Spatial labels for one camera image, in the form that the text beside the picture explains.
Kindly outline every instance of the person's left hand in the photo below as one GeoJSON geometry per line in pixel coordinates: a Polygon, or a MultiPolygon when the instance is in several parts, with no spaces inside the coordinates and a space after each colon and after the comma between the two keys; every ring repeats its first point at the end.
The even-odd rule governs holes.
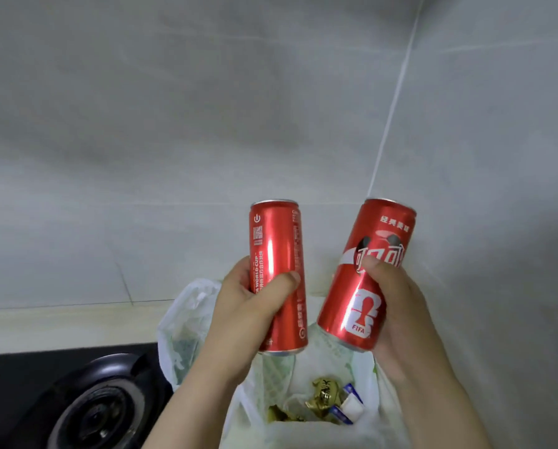
{"type": "Polygon", "coordinates": [[[273,317],[299,283],[299,274],[291,271],[253,294],[248,291],[250,257],[238,261],[223,280],[196,364],[214,369],[234,385],[242,383],[273,317]]]}

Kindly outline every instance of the can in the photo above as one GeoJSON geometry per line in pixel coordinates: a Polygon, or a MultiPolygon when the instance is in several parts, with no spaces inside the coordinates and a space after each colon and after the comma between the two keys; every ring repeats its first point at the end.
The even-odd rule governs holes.
{"type": "Polygon", "coordinates": [[[302,218],[293,200],[263,200],[250,207],[250,289],[258,293],[283,272],[296,271],[300,285],[277,312],[259,352],[295,355],[308,345],[302,218]]]}
{"type": "Polygon", "coordinates": [[[386,304],[379,285],[362,269],[373,255],[398,267],[404,259],[416,211],[395,200],[366,199],[335,272],[317,324],[329,336],[355,351],[377,343],[386,304]]]}

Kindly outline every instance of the gold wrapper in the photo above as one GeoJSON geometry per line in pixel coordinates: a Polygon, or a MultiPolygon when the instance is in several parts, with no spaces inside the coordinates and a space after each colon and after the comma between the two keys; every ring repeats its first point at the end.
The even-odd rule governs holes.
{"type": "Polygon", "coordinates": [[[289,411],[283,411],[277,405],[271,405],[267,412],[268,422],[305,422],[304,418],[289,411]]]}
{"type": "Polygon", "coordinates": [[[313,381],[314,395],[306,401],[310,411],[321,419],[329,414],[329,408],[333,405],[341,405],[340,385],[331,378],[317,378],[313,381]]]}

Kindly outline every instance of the qr code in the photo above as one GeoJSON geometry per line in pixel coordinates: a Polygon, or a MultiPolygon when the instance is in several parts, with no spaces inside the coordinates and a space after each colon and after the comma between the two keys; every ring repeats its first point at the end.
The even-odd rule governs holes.
{"type": "Polygon", "coordinates": [[[254,239],[262,239],[262,225],[260,227],[254,227],[252,236],[254,239]]]}

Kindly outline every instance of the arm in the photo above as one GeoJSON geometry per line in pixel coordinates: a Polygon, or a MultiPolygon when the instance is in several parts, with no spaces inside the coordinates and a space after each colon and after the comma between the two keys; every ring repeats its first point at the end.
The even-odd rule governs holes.
{"type": "Polygon", "coordinates": [[[297,273],[279,274],[250,293],[250,259],[223,280],[206,341],[142,449],[211,449],[221,441],[225,416],[245,380],[275,313],[298,287],[297,273]]]}
{"type": "Polygon", "coordinates": [[[367,256],[387,317],[373,354],[394,384],[414,449],[491,449],[485,428],[456,379],[425,297],[403,269],[367,256]]]}

